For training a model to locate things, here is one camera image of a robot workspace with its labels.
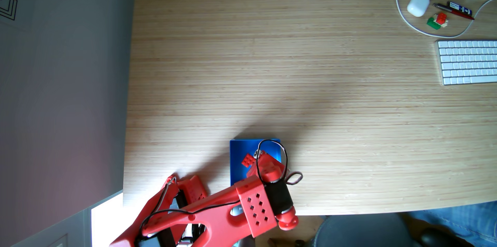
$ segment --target bamboo desk surface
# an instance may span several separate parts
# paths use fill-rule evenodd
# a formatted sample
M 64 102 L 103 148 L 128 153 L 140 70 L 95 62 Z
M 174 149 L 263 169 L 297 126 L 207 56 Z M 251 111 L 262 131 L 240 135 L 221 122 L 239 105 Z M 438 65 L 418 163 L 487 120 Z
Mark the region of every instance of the bamboo desk surface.
M 497 39 L 496 12 L 462 38 Z M 469 23 L 449 18 L 438 34 Z M 133 23 L 126 205 L 173 172 L 228 187 L 234 137 L 282 140 L 299 215 L 497 200 L 497 84 L 442 86 L 437 38 L 394 0 L 136 0 Z

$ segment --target black cable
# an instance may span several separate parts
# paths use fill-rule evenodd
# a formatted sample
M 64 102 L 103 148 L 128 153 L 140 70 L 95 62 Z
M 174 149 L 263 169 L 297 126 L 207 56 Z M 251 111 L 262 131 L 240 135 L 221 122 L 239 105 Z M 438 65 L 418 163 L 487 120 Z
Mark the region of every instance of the black cable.
M 217 208 L 217 207 L 221 207 L 221 206 L 237 204 L 239 202 L 240 202 L 240 200 L 237 200 L 237 201 L 234 201 L 234 202 L 230 202 L 230 203 L 211 205 L 211 206 L 207 206 L 207 207 L 201 208 L 201 209 L 199 209 L 197 211 L 194 211 L 194 212 L 189 212 L 189 211 L 182 210 L 182 209 L 163 209 L 163 210 L 158 210 L 156 212 L 150 213 L 150 215 L 148 215 L 145 219 L 143 219 L 142 224 L 140 225 L 140 229 L 138 231 L 139 231 L 139 234 L 142 235 L 143 225 L 145 225 L 145 222 L 148 221 L 150 218 L 152 218 L 152 216 L 155 215 L 155 214 L 159 214 L 159 213 L 163 213 L 163 212 L 180 212 L 180 213 L 191 215 L 191 214 L 195 214 L 195 213 L 202 212 L 202 211 L 205 211 L 205 210 L 208 210 L 208 209 L 212 209 L 212 208 Z
M 152 212 L 154 212 L 155 210 L 157 210 L 158 205 L 159 205 L 159 203 L 160 203 L 161 199 L 164 197 L 164 194 L 165 194 L 165 192 L 167 191 L 167 187 L 168 187 L 168 186 L 169 186 L 169 184 L 168 184 L 168 185 L 166 185 L 166 186 L 164 187 L 164 189 L 162 190 L 162 193 L 160 194 L 160 198 L 158 198 L 158 202 L 157 202 L 156 206 L 152 209 Z
M 293 182 L 289 182 L 288 180 L 290 180 L 290 178 L 292 178 L 292 176 L 295 174 L 299 174 L 300 177 L 297 178 L 297 180 L 295 180 Z M 285 182 L 287 185 L 296 185 L 297 183 L 299 183 L 302 180 L 302 178 L 304 178 L 304 175 L 300 171 L 294 171 L 286 177 Z
M 278 144 L 280 146 L 280 148 L 283 150 L 283 153 L 285 154 L 285 169 L 281 173 L 281 177 L 278 179 L 278 181 L 285 179 L 285 177 L 286 177 L 286 170 L 288 168 L 288 155 L 286 154 L 285 147 L 280 142 L 277 142 L 276 140 L 272 140 L 272 139 L 264 139 L 264 140 L 262 140 L 261 142 L 259 142 L 259 145 L 257 146 L 257 152 L 255 152 L 257 154 L 257 157 L 255 157 L 255 167 L 257 168 L 257 174 L 259 175 L 259 179 L 260 179 L 260 181 L 263 184 L 266 183 L 266 182 L 264 182 L 264 180 L 262 179 L 262 177 L 260 175 L 260 171 L 259 171 L 259 157 L 260 157 L 259 151 L 260 151 L 260 145 L 263 142 L 265 142 L 265 141 L 272 141 L 272 142 Z

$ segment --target pen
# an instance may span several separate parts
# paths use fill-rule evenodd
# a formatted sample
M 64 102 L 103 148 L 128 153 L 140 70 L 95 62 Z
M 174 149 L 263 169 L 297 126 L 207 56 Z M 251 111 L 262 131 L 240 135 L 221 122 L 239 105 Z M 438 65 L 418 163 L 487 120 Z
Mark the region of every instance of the pen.
M 451 8 L 445 6 L 445 5 L 433 3 L 433 6 L 436 7 L 436 8 L 440 8 L 440 9 L 442 9 L 444 11 L 447 11 L 449 13 L 452 13 L 454 15 L 458 15 L 458 16 L 461 16 L 463 18 L 470 19 L 470 20 L 475 20 L 475 18 L 473 18 L 473 17 L 471 17 L 471 16 L 469 16 L 467 14 L 461 13 L 461 12 L 457 11 L 456 9 L 451 9 Z

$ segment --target jeans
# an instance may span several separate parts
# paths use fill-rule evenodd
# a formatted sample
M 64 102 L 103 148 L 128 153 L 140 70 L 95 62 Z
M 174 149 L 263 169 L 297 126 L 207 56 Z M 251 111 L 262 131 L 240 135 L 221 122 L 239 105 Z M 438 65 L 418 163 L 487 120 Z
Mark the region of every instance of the jeans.
M 497 247 L 497 201 L 409 212 L 411 217 L 443 225 L 475 247 Z

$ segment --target white keyboard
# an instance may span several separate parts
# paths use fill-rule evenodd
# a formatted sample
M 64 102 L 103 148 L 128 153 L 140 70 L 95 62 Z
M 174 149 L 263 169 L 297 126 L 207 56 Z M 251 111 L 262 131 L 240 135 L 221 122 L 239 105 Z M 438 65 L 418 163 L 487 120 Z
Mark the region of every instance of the white keyboard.
M 444 85 L 497 82 L 496 40 L 435 42 Z

